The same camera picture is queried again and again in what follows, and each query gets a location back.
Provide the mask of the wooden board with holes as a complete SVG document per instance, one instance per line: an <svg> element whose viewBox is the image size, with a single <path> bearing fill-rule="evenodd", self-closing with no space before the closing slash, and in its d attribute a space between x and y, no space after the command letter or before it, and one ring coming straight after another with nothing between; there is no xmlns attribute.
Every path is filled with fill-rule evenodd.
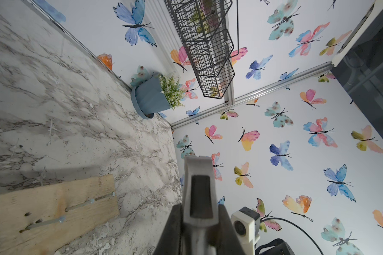
<svg viewBox="0 0 383 255"><path fill-rule="evenodd" d="M94 228L118 216L115 197L69 212L89 199L116 193L112 174L0 194L0 255L52 255ZM19 233L26 226L65 216L63 223Z"/></svg>

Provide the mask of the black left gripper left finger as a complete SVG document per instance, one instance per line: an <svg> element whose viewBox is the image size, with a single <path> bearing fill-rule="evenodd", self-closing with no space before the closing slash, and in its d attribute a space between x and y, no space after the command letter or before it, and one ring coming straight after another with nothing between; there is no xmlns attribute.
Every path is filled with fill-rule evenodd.
<svg viewBox="0 0 383 255"><path fill-rule="evenodd" d="M174 205L169 214L154 255L179 255L181 253L183 211L182 205Z"/></svg>

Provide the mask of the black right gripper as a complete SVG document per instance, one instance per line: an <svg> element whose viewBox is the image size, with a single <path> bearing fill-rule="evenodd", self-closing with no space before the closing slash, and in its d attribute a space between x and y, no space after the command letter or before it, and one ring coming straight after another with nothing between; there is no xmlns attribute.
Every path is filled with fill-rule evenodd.
<svg viewBox="0 0 383 255"><path fill-rule="evenodd" d="M295 253L283 239L274 239L256 248L255 255L295 255Z"/></svg>

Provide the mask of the dark steel nail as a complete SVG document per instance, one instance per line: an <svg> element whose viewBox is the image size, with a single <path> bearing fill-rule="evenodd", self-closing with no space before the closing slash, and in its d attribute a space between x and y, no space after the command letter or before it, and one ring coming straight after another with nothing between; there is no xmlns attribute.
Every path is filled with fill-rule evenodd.
<svg viewBox="0 0 383 255"><path fill-rule="evenodd" d="M99 201L99 200L102 200L102 199L111 198L111 197L115 197L115 196L116 196L116 193L115 192L111 192L109 194L106 194L106 195L103 195L103 196L95 198L94 201Z"/></svg>

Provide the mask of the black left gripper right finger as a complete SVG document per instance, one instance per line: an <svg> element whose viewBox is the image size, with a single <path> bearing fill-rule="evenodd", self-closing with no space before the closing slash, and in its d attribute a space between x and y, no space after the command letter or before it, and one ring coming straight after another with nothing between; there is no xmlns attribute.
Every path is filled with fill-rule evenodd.
<svg viewBox="0 0 383 255"><path fill-rule="evenodd" d="M218 206L218 255L245 255L224 205Z"/></svg>

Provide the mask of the orange handled claw hammer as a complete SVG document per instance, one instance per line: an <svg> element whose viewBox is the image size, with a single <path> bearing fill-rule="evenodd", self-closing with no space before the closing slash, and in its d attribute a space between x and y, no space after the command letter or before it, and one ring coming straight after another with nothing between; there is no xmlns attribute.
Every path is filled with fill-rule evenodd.
<svg viewBox="0 0 383 255"><path fill-rule="evenodd" d="M185 156L183 191L183 254L216 255L219 213L212 159Z"/></svg>

